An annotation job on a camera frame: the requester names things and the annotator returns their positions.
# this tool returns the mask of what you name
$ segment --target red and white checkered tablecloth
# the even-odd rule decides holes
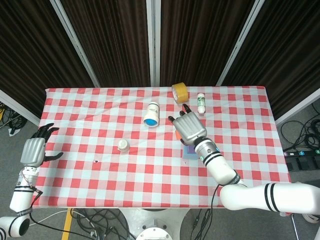
[[[199,117],[228,163],[248,186],[290,182],[266,90],[261,86],[188,87],[191,110],[205,93]],[[181,104],[171,87],[50,88],[40,126],[54,123],[46,154],[63,156],[39,168],[38,207],[209,207],[217,183],[200,160],[182,158],[168,116]],[[158,102],[157,127],[143,124]],[[120,153],[118,141],[130,150]],[[214,206],[221,206],[219,197]]]

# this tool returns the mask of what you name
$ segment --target black curtain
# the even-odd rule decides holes
[[[150,86],[146,0],[62,0],[102,87]]]
[[[160,85],[214,86],[254,0],[162,0]]]
[[[275,119],[320,88],[320,1],[264,2],[223,85],[265,86]]]
[[[0,89],[41,117],[46,88],[93,87],[49,1],[0,1]]]

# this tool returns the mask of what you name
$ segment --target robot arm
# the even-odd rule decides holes
[[[303,183],[268,183],[246,187],[237,172],[232,169],[216,144],[207,136],[207,130],[189,107],[186,113],[168,119],[180,133],[181,142],[194,145],[194,150],[215,181],[222,185],[220,200],[229,210],[246,208],[273,212],[320,214],[320,188]]]
[[[60,152],[56,156],[45,155],[46,143],[51,133],[59,129],[52,127],[53,125],[49,123],[40,127],[24,144],[20,160],[24,168],[19,173],[10,203],[10,209],[16,212],[16,216],[0,217],[0,240],[5,240],[7,237],[21,237],[29,228],[32,204],[42,194],[34,187],[38,178],[37,168],[43,162],[56,160],[63,154]],[[38,196],[32,202],[34,192],[37,192]]]

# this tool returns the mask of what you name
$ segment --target gray carpet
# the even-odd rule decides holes
[[[315,107],[320,110],[320,100],[315,104]],[[292,120],[305,122],[316,114],[311,106],[305,108],[297,115],[293,116]],[[283,128],[283,133],[292,141],[299,135],[301,127],[292,125],[291,127]],[[14,213],[9,209],[13,189],[17,181],[19,171],[22,168],[20,157],[24,143],[35,131],[37,127],[28,122],[27,125],[15,136],[8,136],[8,128],[4,127],[0,130],[0,181],[2,182],[2,194],[0,195],[0,216],[13,216]],[[290,146],[281,136],[281,144],[283,148]],[[291,173],[293,182],[305,182],[320,178],[320,171],[302,171]],[[41,220],[46,216],[61,211],[60,208],[42,208],[35,209],[33,216],[36,220]],[[181,227],[182,240],[190,239],[190,234],[194,219],[198,214],[199,209],[191,209],[185,216]],[[57,214],[43,223],[56,228],[63,228],[66,213]],[[319,228],[319,224],[311,224],[306,222],[300,214],[295,215],[296,225],[301,240],[313,240]],[[198,227],[193,233],[193,237],[197,234]],[[120,234],[126,235],[121,227],[118,227]],[[83,232],[76,221],[72,221],[71,230],[77,233],[86,234]],[[62,234],[58,231],[44,228],[42,226],[30,226],[28,232],[23,236],[24,240],[43,240],[51,238],[54,240],[61,239]],[[85,239],[70,235],[69,239]],[[212,227],[208,232],[207,238],[224,239],[224,240],[292,240],[295,239],[294,229],[289,217],[281,217],[278,213],[263,211],[259,209],[244,209],[240,211],[230,211],[227,209],[214,209]]]

